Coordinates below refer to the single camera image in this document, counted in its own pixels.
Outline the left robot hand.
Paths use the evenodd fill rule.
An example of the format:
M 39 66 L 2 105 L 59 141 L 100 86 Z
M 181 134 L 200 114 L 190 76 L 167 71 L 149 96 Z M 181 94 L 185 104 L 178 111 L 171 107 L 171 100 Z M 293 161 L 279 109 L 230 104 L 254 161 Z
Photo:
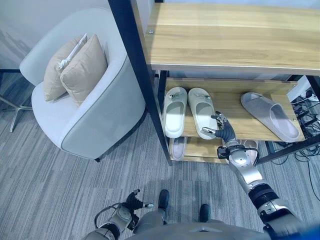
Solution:
M 154 208 L 154 204 L 151 202 L 142 202 L 137 198 L 138 193 L 140 192 L 140 189 L 133 190 L 129 196 L 126 199 L 126 204 L 129 208 L 131 208 L 133 211 L 139 210 L 139 209 L 152 209 Z

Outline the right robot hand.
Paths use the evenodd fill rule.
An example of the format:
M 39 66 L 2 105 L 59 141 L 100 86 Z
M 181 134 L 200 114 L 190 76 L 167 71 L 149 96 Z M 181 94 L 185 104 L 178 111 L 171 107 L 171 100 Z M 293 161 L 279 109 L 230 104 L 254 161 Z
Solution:
M 223 113 L 216 111 L 215 115 L 211 115 L 211 118 L 218 120 L 222 126 L 222 129 L 212 129 L 209 127 L 203 127 L 202 130 L 204 132 L 224 140 L 225 143 L 228 143 L 229 141 L 236 139 L 235 131 L 231 126 L 229 120 Z

